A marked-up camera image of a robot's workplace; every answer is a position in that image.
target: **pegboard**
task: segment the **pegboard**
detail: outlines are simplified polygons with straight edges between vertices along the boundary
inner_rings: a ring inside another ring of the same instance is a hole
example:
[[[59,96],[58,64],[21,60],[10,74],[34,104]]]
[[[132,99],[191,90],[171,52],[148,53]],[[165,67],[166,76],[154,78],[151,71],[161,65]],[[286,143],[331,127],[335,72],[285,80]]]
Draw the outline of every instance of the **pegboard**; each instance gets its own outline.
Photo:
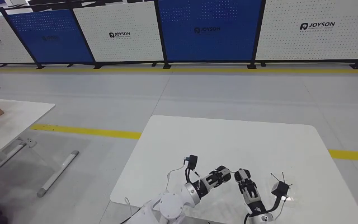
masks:
[[[357,59],[357,43],[357,0],[267,0],[256,59]]]
[[[97,62],[163,60],[153,2],[76,8]]]
[[[70,10],[9,15],[39,63],[92,62]]]
[[[0,16],[0,63],[33,63],[4,17]]]
[[[160,0],[168,60],[250,60],[261,0]]]

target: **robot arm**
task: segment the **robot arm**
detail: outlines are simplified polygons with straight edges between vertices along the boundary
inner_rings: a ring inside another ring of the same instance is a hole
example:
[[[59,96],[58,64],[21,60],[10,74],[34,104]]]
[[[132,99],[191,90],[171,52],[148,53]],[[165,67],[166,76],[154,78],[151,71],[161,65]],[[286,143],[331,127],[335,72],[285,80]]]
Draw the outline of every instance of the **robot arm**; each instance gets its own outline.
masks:
[[[180,224],[185,218],[184,206],[194,208],[212,188],[216,188],[230,179],[230,171],[224,166],[219,166],[208,176],[194,183],[186,183],[180,193],[166,191],[150,200],[128,220],[127,224],[167,224],[169,222]],[[159,222],[153,213],[156,205],[159,206],[161,213]]]
[[[249,210],[249,213],[245,217],[244,224],[246,224],[247,218],[250,221],[250,224],[273,221],[274,217],[270,212],[273,212],[278,208],[282,196],[287,196],[289,186],[282,181],[279,181],[274,185],[271,193],[276,196],[275,204],[270,210],[266,210],[261,201],[260,194],[257,191],[255,182],[250,179],[250,172],[248,170],[239,169],[235,172],[234,176],[236,182],[239,184],[240,192],[242,193],[245,204],[248,206]]]

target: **black frame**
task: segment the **black frame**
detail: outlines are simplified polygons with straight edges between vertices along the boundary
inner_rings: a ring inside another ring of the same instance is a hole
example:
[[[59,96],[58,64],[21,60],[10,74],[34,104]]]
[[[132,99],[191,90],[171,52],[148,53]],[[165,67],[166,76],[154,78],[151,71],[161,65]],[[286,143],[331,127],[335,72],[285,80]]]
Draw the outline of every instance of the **black frame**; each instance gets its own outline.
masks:
[[[121,65],[121,64],[144,64],[144,63],[151,63],[152,67],[156,66],[157,63],[164,63],[163,69],[169,69],[171,67],[171,65],[169,63],[249,63],[249,65],[247,65],[248,69],[256,69],[256,65],[255,63],[261,63],[261,66],[265,67],[266,63],[278,63],[278,62],[283,62],[283,63],[315,63],[315,62],[342,62],[342,63],[354,63],[354,64],[350,64],[350,66],[353,69],[358,69],[358,59],[325,59],[325,60],[256,60],[256,54],[257,54],[257,48],[258,48],[258,42],[260,39],[260,32],[261,32],[261,26],[262,26],[262,22],[263,22],[263,15],[265,13],[265,6],[266,6],[266,0],[262,0],[261,1],[261,6],[260,6],[260,11],[259,11],[259,17],[258,17],[258,23],[257,23],[257,28],[256,28],[256,34],[255,34],[255,40],[254,40],[254,47],[253,47],[253,52],[252,52],[252,57],[250,60],[168,60],[167,59],[167,53],[166,53],[166,46],[165,46],[165,42],[164,42],[164,35],[163,35],[163,28],[162,28],[162,20],[161,20],[161,15],[159,12],[159,3],[158,0],[144,0],[145,2],[147,1],[153,1],[154,2],[154,8],[156,11],[156,16],[157,16],[157,22],[158,22],[158,31],[159,31],[159,36],[161,39],[161,46],[162,46],[162,52],[163,52],[163,60],[154,60],[154,61],[123,61],[123,62],[97,62],[92,54],[91,48],[88,45],[88,42],[86,40],[86,37],[81,29],[81,26],[79,25],[79,22],[76,18],[76,15],[73,12],[73,3],[85,3],[85,2],[102,2],[102,1],[106,1],[106,0],[79,0],[79,1],[71,1],[71,0],[64,0],[64,2],[57,2],[57,3],[47,3],[47,4],[36,4],[36,5],[30,5],[30,6],[19,6],[19,7],[12,7],[12,8],[0,8],[0,11],[2,13],[2,15],[4,16],[4,18],[6,19],[6,21],[8,22],[8,24],[10,25],[11,29],[13,30],[13,32],[16,34],[16,36],[18,37],[18,39],[20,40],[20,42],[22,43],[22,45],[25,47],[25,49],[27,50],[27,52],[29,53],[29,55],[32,57],[32,59],[34,60],[34,63],[0,63],[3,66],[6,66],[8,64],[35,64],[37,65],[38,69],[42,69],[44,68],[44,66],[42,64],[68,64],[67,67],[71,67],[74,64],[85,64],[85,65],[94,65],[95,69],[99,69],[102,66],[105,65]],[[32,54],[32,52],[29,50],[29,48],[25,45],[24,41],[21,39],[19,33],[16,31],[14,25],[12,24],[11,20],[8,18],[8,14],[6,13],[7,10],[12,10],[12,9],[19,9],[19,8],[31,8],[31,7],[36,7],[36,6],[55,6],[55,5],[59,5],[59,4],[65,4],[68,9],[71,11],[72,16],[74,17],[74,20],[78,26],[78,30],[81,33],[81,36],[86,44],[86,47],[88,49],[88,52],[91,55],[92,58],[92,62],[63,62],[63,63],[40,63],[38,62],[34,55]]]
[[[88,42],[87,42],[87,40],[86,40],[86,37],[85,37],[84,34],[83,34],[83,31],[82,31],[82,29],[81,29],[81,26],[79,25],[78,20],[77,20],[77,18],[76,18],[76,15],[75,15],[74,12],[73,12],[73,6],[72,6],[71,1],[70,1],[70,0],[66,0],[66,3],[67,3],[67,6],[68,6],[68,9],[69,9],[70,12],[71,12],[71,15],[72,15],[73,18],[74,18],[74,22],[75,22],[76,25],[77,25],[77,28],[78,28],[78,30],[79,30],[79,33],[81,34],[81,37],[82,37],[82,39],[83,39],[83,41],[84,41],[84,44],[86,45],[86,48],[87,48],[89,54],[91,55],[93,64],[95,65],[94,69],[100,69],[102,66],[99,66],[99,65],[97,64],[97,62],[96,62],[96,60],[95,60],[95,58],[94,58],[94,56],[93,56],[93,54],[92,54],[91,48],[90,48],[90,46],[88,45]]]
[[[15,35],[17,36],[17,38],[19,39],[19,41],[21,42],[21,44],[25,47],[26,51],[29,53],[30,57],[32,58],[32,60],[34,60],[35,65],[37,65],[37,69],[42,69],[44,68],[44,66],[42,66],[34,57],[34,55],[32,54],[32,52],[29,50],[29,48],[26,46],[25,42],[23,41],[23,39],[20,37],[20,34],[17,32],[17,30],[15,29],[14,25],[12,24],[11,20],[9,19],[9,16],[6,12],[6,10],[1,7],[0,8],[0,12],[3,15],[3,17],[5,18],[6,22],[9,24],[9,26],[11,27],[12,31],[15,33]],[[28,63],[1,63],[3,66],[6,66],[8,64],[28,64]]]

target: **white table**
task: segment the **white table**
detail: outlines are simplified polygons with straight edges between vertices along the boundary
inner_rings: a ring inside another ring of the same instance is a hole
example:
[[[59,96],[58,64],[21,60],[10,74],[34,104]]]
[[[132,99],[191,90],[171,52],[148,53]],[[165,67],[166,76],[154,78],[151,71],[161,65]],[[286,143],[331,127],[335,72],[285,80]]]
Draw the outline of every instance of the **white table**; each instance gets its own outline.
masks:
[[[165,190],[167,173],[181,167],[183,157],[197,155],[196,171],[206,176],[224,165],[231,171],[248,169],[267,209],[275,200],[271,189],[285,174],[293,184],[291,201],[276,223],[356,223],[358,206],[316,129],[310,125],[243,122],[153,116],[136,144],[111,201],[142,206]],[[184,169],[172,173],[168,190],[179,191]],[[213,189],[189,217],[221,223],[242,223],[247,210],[234,177]]]
[[[37,143],[33,139],[24,138],[25,140],[20,142],[20,144],[12,149],[8,154],[2,152],[16,139],[22,140],[19,136],[54,107],[54,104],[45,104],[41,102],[0,99],[0,109],[5,112],[0,116],[0,167],[13,155],[15,155],[16,152],[28,144],[29,147],[33,149],[42,159],[44,159],[47,164],[52,164],[52,168],[54,168],[55,162],[48,156],[41,156],[41,152],[36,150],[35,146]],[[58,170],[56,170],[51,178],[39,190],[37,196],[43,197],[43,195],[77,154],[78,151],[73,151],[65,162],[58,166]]]

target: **white cable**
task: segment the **white cable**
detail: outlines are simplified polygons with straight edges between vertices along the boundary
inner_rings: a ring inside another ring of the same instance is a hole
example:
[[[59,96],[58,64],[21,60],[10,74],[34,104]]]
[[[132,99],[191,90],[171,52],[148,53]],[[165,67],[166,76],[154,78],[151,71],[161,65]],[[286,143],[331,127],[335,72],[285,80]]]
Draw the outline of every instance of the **white cable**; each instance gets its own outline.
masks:
[[[124,198],[124,201],[127,205],[129,205],[129,209],[130,209],[130,216],[133,216],[133,212],[132,212],[132,206],[130,205],[129,199],[127,197]]]
[[[169,179],[170,179],[170,173],[173,172],[173,171],[180,170],[181,168],[175,169],[175,170],[171,170],[171,171],[167,174],[168,182],[167,182],[166,190],[168,189],[168,184],[169,184]]]
[[[282,204],[280,213],[276,216],[276,218],[274,219],[274,221],[281,215],[281,212],[282,212],[282,209],[284,209],[284,205],[285,205],[286,200],[287,200],[287,197],[285,198],[284,203]]]

